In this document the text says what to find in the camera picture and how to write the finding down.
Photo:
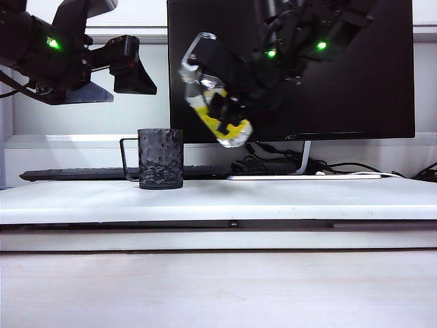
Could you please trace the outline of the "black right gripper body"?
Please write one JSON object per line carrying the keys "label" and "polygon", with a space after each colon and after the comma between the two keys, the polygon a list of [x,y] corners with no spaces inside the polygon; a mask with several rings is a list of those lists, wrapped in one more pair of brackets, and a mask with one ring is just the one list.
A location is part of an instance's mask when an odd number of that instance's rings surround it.
{"label": "black right gripper body", "polygon": [[297,82],[308,68],[298,54],[297,30],[267,31],[250,60],[239,67],[234,96],[244,110],[266,110],[277,106],[288,81]]}

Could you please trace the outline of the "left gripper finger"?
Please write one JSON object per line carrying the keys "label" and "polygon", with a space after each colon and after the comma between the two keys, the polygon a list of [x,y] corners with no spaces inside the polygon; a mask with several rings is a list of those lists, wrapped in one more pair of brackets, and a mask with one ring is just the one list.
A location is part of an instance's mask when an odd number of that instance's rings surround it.
{"label": "left gripper finger", "polygon": [[81,103],[111,103],[112,93],[94,82],[89,82],[77,90],[62,90],[44,96],[48,105],[70,105]]}
{"label": "left gripper finger", "polygon": [[139,58],[139,39],[120,36],[109,41],[109,71],[115,77],[114,91],[119,94],[156,95],[157,86]]}

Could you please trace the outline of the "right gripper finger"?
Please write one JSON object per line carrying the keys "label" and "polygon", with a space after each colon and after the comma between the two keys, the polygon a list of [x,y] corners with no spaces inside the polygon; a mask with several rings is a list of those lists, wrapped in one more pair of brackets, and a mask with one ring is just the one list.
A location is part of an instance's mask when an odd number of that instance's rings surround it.
{"label": "right gripper finger", "polygon": [[210,130],[214,134],[241,134],[246,119],[246,108],[236,98],[216,93],[208,105]]}
{"label": "right gripper finger", "polygon": [[183,82],[208,90],[246,88],[244,61],[208,32],[198,33],[188,47],[180,63],[180,76]]}

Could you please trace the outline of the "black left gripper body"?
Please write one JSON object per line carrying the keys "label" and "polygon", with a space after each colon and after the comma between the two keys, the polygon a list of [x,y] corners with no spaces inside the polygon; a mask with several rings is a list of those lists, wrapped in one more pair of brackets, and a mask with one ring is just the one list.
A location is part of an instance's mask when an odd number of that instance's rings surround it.
{"label": "black left gripper body", "polygon": [[36,99],[62,90],[77,90],[91,82],[92,43],[85,34],[86,16],[56,16],[52,23],[32,18],[29,47],[29,87]]}

